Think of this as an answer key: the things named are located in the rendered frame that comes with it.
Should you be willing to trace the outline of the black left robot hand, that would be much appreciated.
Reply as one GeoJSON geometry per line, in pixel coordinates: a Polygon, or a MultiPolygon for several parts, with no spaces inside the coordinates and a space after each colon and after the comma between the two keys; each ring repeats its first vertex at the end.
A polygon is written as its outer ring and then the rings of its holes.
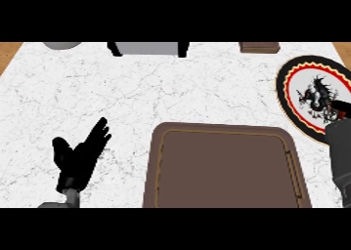
{"type": "Polygon", "coordinates": [[[70,188],[84,191],[88,187],[97,160],[110,138],[107,119],[102,117],[91,129],[87,140],[76,147],[70,147],[62,137],[53,139],[54,162],[60,169],[56,189],[60,193],[70,188]]]}

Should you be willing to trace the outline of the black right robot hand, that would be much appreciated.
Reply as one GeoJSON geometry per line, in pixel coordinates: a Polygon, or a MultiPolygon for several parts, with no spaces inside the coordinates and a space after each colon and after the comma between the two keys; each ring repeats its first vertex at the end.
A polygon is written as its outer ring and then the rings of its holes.
{"type": "Polygon", "coordinates": [[[332,101],[331,107],[338,111],[340,118],[351,119],[351,104],[344,101],[332,101]]]}

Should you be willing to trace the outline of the black-rimmed dragon print plate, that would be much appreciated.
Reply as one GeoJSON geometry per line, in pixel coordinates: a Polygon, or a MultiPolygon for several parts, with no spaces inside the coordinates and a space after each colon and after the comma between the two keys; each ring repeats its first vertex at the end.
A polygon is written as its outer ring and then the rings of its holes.
{"type": "Polygon", "coordinates": [[[325,144],[325,126],[344,118],[331,102],[351,104],[351,71],[325,57],[297,57],[278,71],[276,92],[295,127],[325,144]]]}

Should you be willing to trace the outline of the brown tray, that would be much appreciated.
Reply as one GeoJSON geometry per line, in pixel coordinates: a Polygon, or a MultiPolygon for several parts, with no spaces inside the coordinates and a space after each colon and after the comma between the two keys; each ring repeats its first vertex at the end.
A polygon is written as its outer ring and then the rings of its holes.
{"type": "Polygon", "coordinates": [[[164,122],[152,134],[146,208],[309,208],[290,133],[278,127],[164,122]]]}

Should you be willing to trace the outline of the brown wooden block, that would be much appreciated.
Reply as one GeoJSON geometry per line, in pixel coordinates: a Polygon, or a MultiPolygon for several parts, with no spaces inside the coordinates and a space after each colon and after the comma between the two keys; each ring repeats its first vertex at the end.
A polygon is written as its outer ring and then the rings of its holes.
{"type": "Polygon", "coordinates": [[[241,52],[253,54],[276,54],[281,50],[278,42],[241,42],[241,52]]]}

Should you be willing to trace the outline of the grey round object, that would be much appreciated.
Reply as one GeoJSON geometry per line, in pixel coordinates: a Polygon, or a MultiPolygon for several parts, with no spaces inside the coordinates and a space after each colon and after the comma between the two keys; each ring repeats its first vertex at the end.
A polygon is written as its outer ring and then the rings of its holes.
{"type": "Polygon", "coordinates": [[[78,47],[82,42],[44,42],[44,44],[51,50],[69,50],[78,47]]]}

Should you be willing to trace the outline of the grey appliance with black legs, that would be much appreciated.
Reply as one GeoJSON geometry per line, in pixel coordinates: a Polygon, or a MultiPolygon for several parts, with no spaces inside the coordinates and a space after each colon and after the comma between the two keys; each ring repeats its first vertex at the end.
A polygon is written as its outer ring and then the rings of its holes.
{"type": "Polygon", "coordinates": [[[170,55],[187,57],[189,42],[109,42],[107,48],[115,57],[124,55],[170,55]]]}

